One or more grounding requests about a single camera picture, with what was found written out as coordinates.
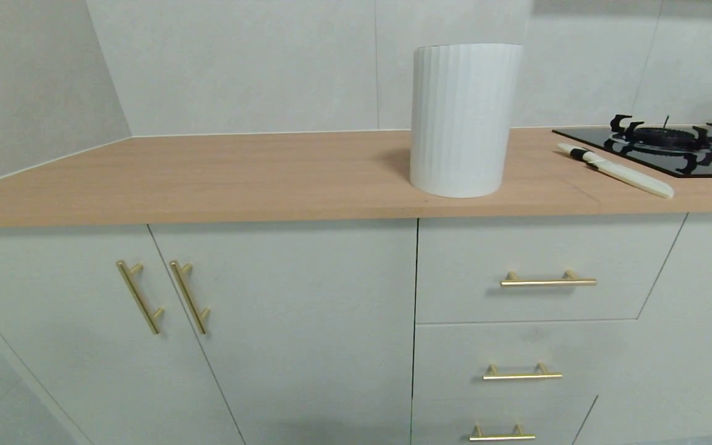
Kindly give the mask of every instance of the drawer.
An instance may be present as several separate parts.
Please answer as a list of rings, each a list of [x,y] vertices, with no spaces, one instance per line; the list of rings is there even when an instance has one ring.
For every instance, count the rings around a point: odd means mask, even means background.
[[[413,399],[539,398],[601,394],[627,380],[638,321],[431,324],[417,326]],[[484,380],[539,374],[537,363],[562,378]]]
[[[475,425],[483,436],[514,434],[516,423],[523,433],[536,436],[535,443],[572,443],[594,401],[595,397],[414,400],[412,445],[462,444],[478,433]]]
[[[418,323],[636,318],[684,214],[419,221]],[[561,279],[596,286],[513,286]]]

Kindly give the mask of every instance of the wooden countertop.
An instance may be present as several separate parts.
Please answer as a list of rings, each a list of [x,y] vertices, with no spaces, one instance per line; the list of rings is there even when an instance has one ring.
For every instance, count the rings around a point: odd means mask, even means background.
[[[451,199],[408,181],[410,132],[131,138],[0,179],[0,227],[712,211],[712,179],[665,200],[514,129],[502,188]]]

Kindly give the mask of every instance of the backsplash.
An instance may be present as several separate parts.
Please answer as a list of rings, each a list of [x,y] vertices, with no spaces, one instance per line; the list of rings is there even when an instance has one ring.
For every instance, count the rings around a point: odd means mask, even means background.
[[[407,129],[413,49],[471,42],[525,43],[515,126],[712,121],[712,1],[88,3],[135,135]]]
[[[0,176],[130,135],[84,0],[0,0]]]
[[[84,6],[0,0],[0,175],[130,134],[407,129],[443,43],[525,43],[517,127],[712,121],[712,0]]]

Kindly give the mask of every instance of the cooktop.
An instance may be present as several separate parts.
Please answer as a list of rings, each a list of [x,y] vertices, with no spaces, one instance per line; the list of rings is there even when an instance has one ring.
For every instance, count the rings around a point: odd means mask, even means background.
[[[618,114],[609,127],[572,127],[554,133],[614,153],[674,177],[712,177],[712,124],[692,127],[651,127],[622,121]]]

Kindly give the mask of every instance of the gold handle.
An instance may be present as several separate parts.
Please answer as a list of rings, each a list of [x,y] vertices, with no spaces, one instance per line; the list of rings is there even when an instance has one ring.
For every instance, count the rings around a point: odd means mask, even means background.
[[[164,308],[159,307],[153,315],[150,315],[150,310],[147,309],[145,297],[144,295],[142,295],[141,290],[139,290],[139,287],[136,285],[133,279],[133,275],[135,275],[136,273],[140,273],[142,269],[144,269],[142,263],[139,263],[133,266],[132,268],[129,268],[123,260],[119,260],[117,261],[117,268],[119,270],[119,273],[121,273],[122,279],[124,279],[125,284],[128,285],[128,290],[130,290],[130,294],[133,295],[133,299],[136,300],[136,305],[139,306],[139,310],[141,310],[142,315],[145,316],[145,320],[147,320],[147,325],[150,327],[150,330],[153,332],[153,334],[160,333],[161,330],[158,329],[158,324],[156,324],[156,320],[158,320],[159,316],[163,315]]]
[[[483,375],[483,380],[542,380],[545,378],[562,378],[560,372],[548,372],[546,364],[543,362],[537,363],[536,370],[540,370],[535,374],[505,374],[501,375],[496,369],[496,365],[491,364],[488,367],[488,373]]]
[[[537,437],[534,434],[526,434],[523,432],[520,423],[516,423],[512,434],[506,436],[483,436],[483,429],[479,425],[474,426],[472,435],[468,437],[469,442],[511,442],[512,440],[534,440]]]
[[[205,320],[210,314],[210,307],[206,307],[203,311],[201,311],[201,313],[197,310],[197,305],[194,302],[194,295],[192,295],[192,290],[186,282],[186,275],[192,271],[192,265],[189,263],[183,267],[180,267],[180,263],[173,260],[169,262],[169,267],[172,268],[172,273],[175,274],[177,285],[180,286],[180,292],[183,294],[184,298],[186,298],[186,302],[189,305],[189,309],[192,311],[192,315],[194,315],[194,321],[196,321],[197,327],[200,329],[200,333],[202,335],[207,334],[207,329],[205,329]]]
[[[509,271],[507,278],[502,280],[503,287],[511,286],[595,286],[594,278],[580,278],[570,269],[565,271],[561,279],[519,279],[515,271]]]

